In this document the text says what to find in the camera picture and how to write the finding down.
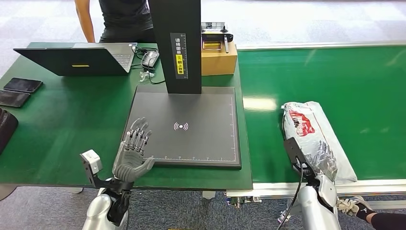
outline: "green table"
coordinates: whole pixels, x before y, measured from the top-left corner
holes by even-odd
[[[280,107],[321,104],[359,181],[341,195],[406,193],[406,44],[276,46],[238,50],[253,190],[290,197],[297,187],[282,145]]]
[[[72,47],[72,43],[31,43],[29,47]],[[154,44],[140,44],[156,47]],[[101,178],[111,168],[139,82],[129,76],[59,77],[19,57],[0,80],[41,80],[44,85],[20,109],[6,108],[19,126],[0,155],[0,184],[91,187],[79,157],[93,149],[101,157]],[[163,79],[159,63],[155,81]],[[234,86],[242,169],[159,168],[136,181],[136,187],[167,189],[252,189],[251,165],[238,68],[234,75],[203,77],[204,86]]]

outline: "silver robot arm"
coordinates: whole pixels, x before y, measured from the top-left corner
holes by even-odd
[[[316,176],[319,185],[306,185],[299,190],[291,214],[301,215],[306,230],[340,230],[337,191],[324,175]]]
[[[144,147],[148,143],[151,131],[146,119],[137,119],[129,128],[120,143],[114,165],[113,178],[100,180],[97,173],[102,169],[100,157],[93,150],[80,156],[90,183],[100,188],[87,211],[82,230],[122,230],[128,223],[128,206],[134,181],[147,173],[154,165],[154,159],[144,163]]]
[[[284,147],[293,168],[307,180],[306,186],[300,188],[290,213],[302,216],[306,230],[340,230],[337,190],[333,182],[323,174],[314,173],[294,138],[284,141]],[[288,218],[286,210],[278,220],[283,224]]]

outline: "plastic package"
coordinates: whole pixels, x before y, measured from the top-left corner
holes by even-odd
[[[317,102],[288,102],[282,107],[285,138],[294,137],[313,171],[336,184],[357,181],[326,115]]]
[[[148,78],[153,78],[155,76],[154,73],[149,72],[146,70],[145,72],[140,71],[140,82],[148,80]]]

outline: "wireless symbol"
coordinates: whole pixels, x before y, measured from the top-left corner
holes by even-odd
[[[173,129],[178,130],[178,129],[183,129],[183,130],[188,130],[189,128],[189,124],[188,123],[184,123],[184,124],[179,124],[178,122],[176,122],[173,125]]]

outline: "cardboard box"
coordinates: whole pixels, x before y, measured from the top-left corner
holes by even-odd
[[[228,54],[222,50],[202,49],[202,76],[234,74],[237,62],[237,48],[234,42],[228,43]]]

